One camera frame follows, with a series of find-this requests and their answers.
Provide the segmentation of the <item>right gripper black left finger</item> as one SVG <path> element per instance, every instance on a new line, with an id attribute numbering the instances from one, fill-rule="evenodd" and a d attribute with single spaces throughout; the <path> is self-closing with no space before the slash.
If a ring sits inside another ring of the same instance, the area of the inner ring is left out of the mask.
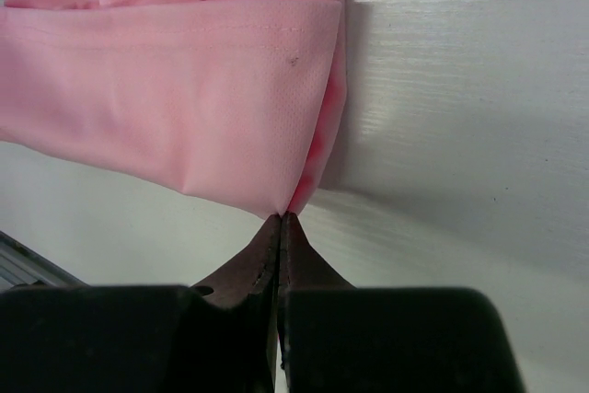
<path id="1" fill-rule="evenodd" d="M 272 392 L 282 220 L 192 286 L 21 283 L 1 294 L 5 392 Z"/>

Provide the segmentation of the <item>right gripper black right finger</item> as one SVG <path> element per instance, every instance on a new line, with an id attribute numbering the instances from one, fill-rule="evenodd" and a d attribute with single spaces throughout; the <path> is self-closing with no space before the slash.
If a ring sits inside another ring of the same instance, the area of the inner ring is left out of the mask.
<path id="1" fill-rule="evenodd" d="M 521 392 L 491 300 L 464 287 L 357 288 L 283 216 L 278 331 L 292 392 Z"/>

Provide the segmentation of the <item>pink t-shirt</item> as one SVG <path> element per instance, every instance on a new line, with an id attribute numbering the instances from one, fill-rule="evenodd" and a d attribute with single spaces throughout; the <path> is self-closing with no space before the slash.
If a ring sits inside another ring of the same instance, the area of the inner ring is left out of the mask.
<path id="1" fill-rule="evenodd" d="M 259 216 L 317 188 L 346 0 L 4 0 L 1 138 Z"/>

